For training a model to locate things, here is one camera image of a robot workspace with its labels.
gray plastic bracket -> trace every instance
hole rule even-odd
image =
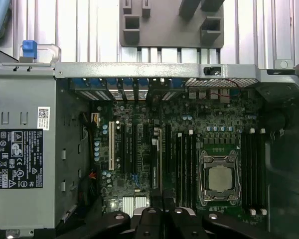
[[[120,0],[120,44],[221,48],[224,0]]]

motherboard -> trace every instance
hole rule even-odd
[[[103,213],[132,216],[135,208],[151,206],[150,194],[159,189],[198,215],[218,211],[265,227],[263,159],[255,155],[264,146],[262,104],[249,91],[222,97],[196,90],[158,105],[95,105]]]

blue latch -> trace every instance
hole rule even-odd
[[[38,52],[38,43],[33,40],[24,40],[22,42],[22,50],[24,57],[31,57],[33,59],[36,59]]]

blue tab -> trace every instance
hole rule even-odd
[[[131,86],[133,84],[132,78],[123,78],[123,84],[126,86]]]
[[[148,86],[149,85],[149,81],[147,78],[139,78],[139,85],[140,86]]]
[[[99,78],[91,78],[90,79],[90,83],[93,86],[100,86],[101,85],[101,81]]]
[[[183,80],[181,78],[173,78],[171,80],[173,87],[181,87]]]
[[[38,52],[38,43],[36,43],[36,41],[33,40],[24,40],[22,42],[22,50],[23,56],[36,59]]]
[[[116,85],[116,78],[107,78],[106,81],[108,82],[108,84],[110,85]]]
[[[78,86],[86,85],[82,78],[72,78],[72,82]]]

screw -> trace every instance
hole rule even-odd
[[[149,209],[149,213],[156,213],[154,208]]]
[[[175,209],[175,212],[176,212],[177,214],[181,214],[181,213],[183,212],[183,210],[182,210],[181,208],[176,208],[176,209]]]
[[[117,214],[115,217],[115,219],[117,219],[117,220],[121,220],[123,218],[124,218],[124,216],[122,214]]]
[[[217,219],[217,215],[212,213],[212,214],[209,214],[209,218],[212,219],[212,220],[216,220]]]

